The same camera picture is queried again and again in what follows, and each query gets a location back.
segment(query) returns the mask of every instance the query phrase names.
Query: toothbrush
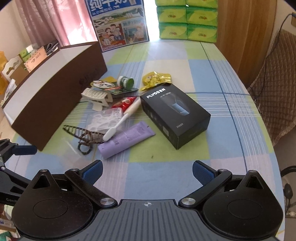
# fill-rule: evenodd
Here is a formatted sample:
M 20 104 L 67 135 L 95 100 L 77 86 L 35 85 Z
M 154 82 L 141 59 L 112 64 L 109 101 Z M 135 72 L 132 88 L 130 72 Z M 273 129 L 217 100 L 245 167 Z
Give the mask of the toothbrush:
M 129 108 L 126 109 L 126 111 L 123 113 L 123 117 L 121 120 L 116 124 L 116 126 L 111 127 L 103 136 L 103 141 L 108 141 L 112 136 L 115 135 L 116 129 L 120 126 L 122 122 L 124 122 L 127 118 L 129 118 L 132 114 L 134 114 L 139 106 L 141 105 L 141 99 L 138 97 Z

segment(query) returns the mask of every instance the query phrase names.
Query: tissue pack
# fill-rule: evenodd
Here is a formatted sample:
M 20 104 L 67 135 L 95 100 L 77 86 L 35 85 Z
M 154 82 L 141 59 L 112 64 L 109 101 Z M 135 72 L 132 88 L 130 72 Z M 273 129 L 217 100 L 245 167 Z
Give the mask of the tissue pack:
M 218 0 L 186 0 L 186 4 L 190 7 L 218 8 Z
M 215 43 L 217 41 L 217 27 L 188 24 L 187 37 L 189 40 Z
M 208 26 L 218 25 L 218 11 L 213 8 L 187 7 L 187 23 Z
M 167 6 L 157 7 L 158 21 L 160 23 L 186 23 L 186 7 Z
M 156 6 L 185 6 L 186 0 L 155 0 Z
M 160 23 L 159 37 L 161 39 L 187 39 L 187 24 Z

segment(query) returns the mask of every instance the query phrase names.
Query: purple tube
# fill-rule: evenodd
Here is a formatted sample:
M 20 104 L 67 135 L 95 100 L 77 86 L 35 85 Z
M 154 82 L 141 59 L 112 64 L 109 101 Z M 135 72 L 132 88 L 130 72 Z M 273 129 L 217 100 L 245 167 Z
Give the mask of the purple tube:
M 154 135 L 153 130 L 144 121 L 141 121 L 99 145 L 98 149 L 102 156 L 107 159 Z

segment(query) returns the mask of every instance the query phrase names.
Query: shaver box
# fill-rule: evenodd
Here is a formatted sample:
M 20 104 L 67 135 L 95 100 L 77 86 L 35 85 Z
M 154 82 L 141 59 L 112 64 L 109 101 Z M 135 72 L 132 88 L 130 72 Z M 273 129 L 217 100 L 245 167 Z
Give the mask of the shaver box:
M 205 131 L 211 114 L 173 84 L 162 84 L 141 96 L 143 111 L 176 149 Z

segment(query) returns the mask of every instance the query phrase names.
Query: table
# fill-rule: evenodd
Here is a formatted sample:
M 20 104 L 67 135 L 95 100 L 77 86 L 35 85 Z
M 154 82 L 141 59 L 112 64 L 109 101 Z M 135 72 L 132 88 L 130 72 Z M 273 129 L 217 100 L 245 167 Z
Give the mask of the table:
M 63 125 L 86 127 L 92 105 L 79 103 L 53 135 L 43 152 L 13 156 L 7 168 L 32 179 L 40 169 L 64 173 L 101 159 L 102 177 L 95 186 L 120 199 L 175 199 L 202 185 L 193 177 L 192 164 L 201 160 L 214 169 L 233 174 L 258 170 L 284 208 L 283 190 L 276 156 L 265 125 L 246 88 L 214 44 L 158 40 L 104 53 L 108 72 L 102 77 L 133 77 L 137 88 L 148 72 L 170 73 L 172 82 L 210 114 L 207 131 L 179 150 L 171 145 L 148 116 L 139 109 L 125 128 L 145 121 L 156 135 L 104 160 L 97 148 L 87 156 L 76 149 L 78 140 L 62 130 Z M 14 142 L 26 141 L 16 135 Z M 284 239 L 284 220 L 277 237 Z

